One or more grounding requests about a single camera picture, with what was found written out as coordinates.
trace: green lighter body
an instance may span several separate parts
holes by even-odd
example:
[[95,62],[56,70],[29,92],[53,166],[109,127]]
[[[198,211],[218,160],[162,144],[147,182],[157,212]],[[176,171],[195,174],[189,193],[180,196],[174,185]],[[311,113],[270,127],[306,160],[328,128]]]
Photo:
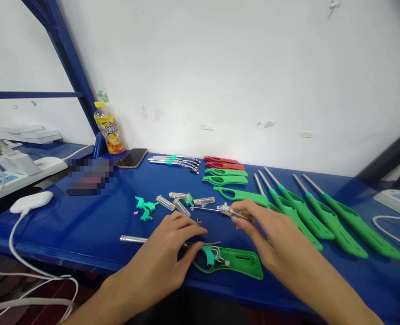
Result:
[[207,270],[201,268],[196,262],[192,262],[193,265],[206,274],[210,274],[219,270],[231,270],[251,276],[257,280],[263,279],[262,266],[256,253],[251,251],[237,250],[233,248],[218,247],[218,249],[220,252],[220,256],[226,261],[226,263],[219,263],[217,261],[218,253],[215,250],[211,250],[208,246],[203,246],[202,251],[206,254],[208,265],[211,264],[210,255],[214,255],[213,265],[210,269]]
[[[241,190],[233,190],[233,189],[220,187],[220,186],[214,186],[214,190],[217,190],[218,192],[220,192],[220,194],[222,196],[224,196],[226,199],[231,200],[231,201],[236,201],[236,200],[240,201],[240,200],[250,199],[253,202],[255,202],[258,205],[261,205],[265,208],[270,208],[271,205],[273,205],[268,201],[268,198],[266,197],[266,195],[251,193],[251,192],[244,192]],[[224,192],[231,192],[231,193],[233,193],[234,196],[233,197],[228,196],[228,195],[224,194]]]
[[283,196],[295,206],[299,217],[303,220],[307,228],[318,238],[332,240],[335,238],[325,225],[310,211],[305,201],[293,192],[289,192],[283,185],[278,185]]
[[209,183],[222,186],[227,184],[248,184],[248,180],[245,176],[236,176],[236,175],[229,175],[229,176],[204,176],[202,178],[203,181],[208,181]]
[[349,235],[339,221],[339,217],[328,206],[316,200],[311,193],[306,193],[307,200],[312,205],[322,222],[334,233],[335,241],[342,250],[350,255],[368,258],[367,252]]
[[374,251],[383,256],[400,260],[400,252],[371,229],[358,213],[326,193],[323,193],[322,197]]
[[245,176],[248,177],[248,173],[246,171],[233,170],[233,169],[218,169],[218,168],[207,168],[205,172],[208,172],[212,175],[216,176]]
[[297,225],[299,230],[307,237],[309,241],[316,247],[318,251],[323,251],[323,246],[322,244],[317,240],[316,237],[308,230],[306,225],[302,222],[302,220],[298,216],[298,212],[296,211],[295,206],[289,202],[287,199],[284,197],[281,197],[275,192],[274,189],[270,189],[269,193],[272,196],[272,199],[274,199],[275,203],[277,204],[278,208],[287,216],[289,216],[293,222]]

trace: blue metal shelf frame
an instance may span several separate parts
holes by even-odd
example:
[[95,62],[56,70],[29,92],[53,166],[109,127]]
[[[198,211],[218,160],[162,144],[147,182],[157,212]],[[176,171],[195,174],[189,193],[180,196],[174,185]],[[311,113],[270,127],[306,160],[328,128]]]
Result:
[[0,92],[0,99],[7,98],[66,98],[76,97],[95,134],[99,132],[93,114],[95,112],[94,95],[86,74],[75,50],[69,31],[63,20],[56,0],[22,0],[27,8],[47,30],[48,36],[60,58],[69,78],[73,93],[58,92]]

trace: white computer mouse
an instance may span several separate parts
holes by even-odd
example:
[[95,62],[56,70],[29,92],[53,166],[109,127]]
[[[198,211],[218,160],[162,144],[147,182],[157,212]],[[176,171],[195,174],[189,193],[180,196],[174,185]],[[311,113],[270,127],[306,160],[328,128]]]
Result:
[[41,206],[47,205],[51,201],[54,194],[49,191],[39,192],[36,194],[25,196],[10,207],[11,213],[22,213],[25,210],[31,210],[40,208]]

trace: hand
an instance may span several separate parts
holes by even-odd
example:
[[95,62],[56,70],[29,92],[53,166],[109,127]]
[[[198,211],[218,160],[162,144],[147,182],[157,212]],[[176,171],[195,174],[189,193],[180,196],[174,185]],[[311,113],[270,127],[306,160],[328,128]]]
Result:
[[232,221],[253,240],[262,264],[329,324],[382,324],[290,217],[251,200],[235,202],[231,208],[256,218],[266,239],[248,221]]
[[87,315],[84,313],[97,309],[101,317],[87,319],[88,324],[122,324],[148,309],[182,285],[204,243],[198,241],[191,245],[179,261],[177,253],[191,237],[207,232],[180,212],[166,216],[132,260],[107,278],[98,292],[66,323],[85,324]]

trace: plastic bottle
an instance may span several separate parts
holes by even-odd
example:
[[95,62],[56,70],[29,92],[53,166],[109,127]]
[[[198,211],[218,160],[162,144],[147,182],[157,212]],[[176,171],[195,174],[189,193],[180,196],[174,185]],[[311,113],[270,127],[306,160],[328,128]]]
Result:
[[95,102],[96,112],[93,115],[107,143],[108,152],[120,154],[125,152],[122,140],[120,139],[119,127],[117,126],[114,115],[103,102]]

